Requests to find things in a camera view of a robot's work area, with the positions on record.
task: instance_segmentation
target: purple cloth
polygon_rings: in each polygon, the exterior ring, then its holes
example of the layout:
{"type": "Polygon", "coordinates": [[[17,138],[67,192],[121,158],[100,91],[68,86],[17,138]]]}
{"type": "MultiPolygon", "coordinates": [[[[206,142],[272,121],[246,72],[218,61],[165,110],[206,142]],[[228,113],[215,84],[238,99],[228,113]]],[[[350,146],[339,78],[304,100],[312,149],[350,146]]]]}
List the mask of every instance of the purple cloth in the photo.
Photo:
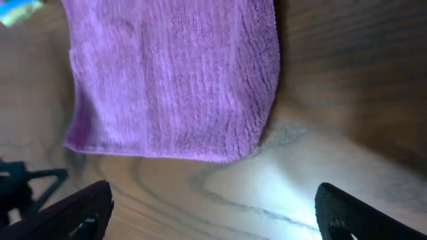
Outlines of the purple cloth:
{"type": "Polygon", "coordinates": [[[63,0],[84,153],[228,162],[257,147],[280,54],[273,0],[63,0]]]}

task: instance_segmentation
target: wood grain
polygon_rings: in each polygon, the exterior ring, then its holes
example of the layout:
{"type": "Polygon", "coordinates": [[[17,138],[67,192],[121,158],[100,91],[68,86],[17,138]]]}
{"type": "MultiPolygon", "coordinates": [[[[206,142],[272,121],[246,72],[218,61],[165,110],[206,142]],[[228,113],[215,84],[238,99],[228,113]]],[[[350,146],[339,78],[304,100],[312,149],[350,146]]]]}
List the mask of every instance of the wood grain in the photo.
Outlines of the wood grain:
{"type": "MultiPolygon", "coordinates": [[[[117,204],[106,239],[320,239],[314,194],[324,181],[427,233],[426,10],[423,1],[278,0],[276,103],[259,149],[224,165],[64,149],[68,28],[48,1],[0,31],[0,152],[70,170],[50,203],[108,180],[117,204]]],[[[48,181],[32,183],[36,193],[48,181]]]]}

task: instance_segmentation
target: blurry colorful object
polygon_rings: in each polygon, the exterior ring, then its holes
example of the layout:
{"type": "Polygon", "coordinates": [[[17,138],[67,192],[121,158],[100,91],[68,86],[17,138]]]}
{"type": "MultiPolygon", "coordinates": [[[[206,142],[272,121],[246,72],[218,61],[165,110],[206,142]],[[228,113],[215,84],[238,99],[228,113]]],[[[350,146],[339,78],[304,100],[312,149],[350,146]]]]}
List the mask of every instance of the blurry colorful object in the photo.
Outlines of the blurry colorful object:
{"type": "Polygon", "coordinates": [[[42,5],[36,0],[0,0],[0,22],[10,27],[28,18],[42,5]]]}

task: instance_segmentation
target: folded towel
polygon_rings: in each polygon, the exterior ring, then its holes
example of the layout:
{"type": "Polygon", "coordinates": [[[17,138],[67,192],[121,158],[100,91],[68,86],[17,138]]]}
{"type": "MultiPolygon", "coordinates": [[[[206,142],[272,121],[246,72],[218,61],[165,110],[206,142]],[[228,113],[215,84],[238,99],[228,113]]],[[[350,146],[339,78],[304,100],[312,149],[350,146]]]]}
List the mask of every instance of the folded towel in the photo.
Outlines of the folded towel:
{"type": "Polygon", "coordinates": [[[257,146],[280,71],[273,0],[63,0],[84,153],[226,162],[257,146]]]}

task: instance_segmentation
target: purple towel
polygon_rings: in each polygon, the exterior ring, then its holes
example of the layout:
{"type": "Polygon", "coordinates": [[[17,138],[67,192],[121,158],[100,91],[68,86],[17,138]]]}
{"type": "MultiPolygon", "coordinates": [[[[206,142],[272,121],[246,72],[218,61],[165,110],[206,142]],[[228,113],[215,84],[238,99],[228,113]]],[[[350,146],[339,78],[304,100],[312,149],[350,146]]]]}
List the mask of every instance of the purple towel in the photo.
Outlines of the purple towel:
{"type": "Polygon", "coordinates": [[[228,162],[257,146],[280,54],[273,0],[63,0],[84,153],[228,162]]]}

